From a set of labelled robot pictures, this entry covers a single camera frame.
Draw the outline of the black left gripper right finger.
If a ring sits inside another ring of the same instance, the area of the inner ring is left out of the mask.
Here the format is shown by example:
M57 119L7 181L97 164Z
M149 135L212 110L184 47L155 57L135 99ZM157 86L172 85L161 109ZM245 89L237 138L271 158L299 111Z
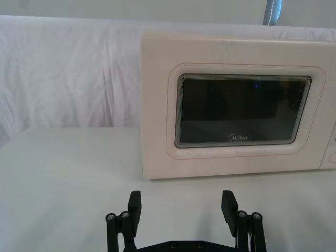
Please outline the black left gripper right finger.
M235 238L236 251L266 251L263 216L258 212L250 215L238 209L234 193L222 192L221 209L231 235Z

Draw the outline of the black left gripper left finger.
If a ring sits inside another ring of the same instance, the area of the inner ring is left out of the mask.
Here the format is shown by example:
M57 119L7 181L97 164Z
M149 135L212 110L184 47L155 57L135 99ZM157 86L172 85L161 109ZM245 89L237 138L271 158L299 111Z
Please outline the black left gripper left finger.
M141 209L141 192L132 191L126 211L120 215L110 213L106 216L108 251L119 251L119 234L123 235L124 251L137 251L134 238L137 234Z

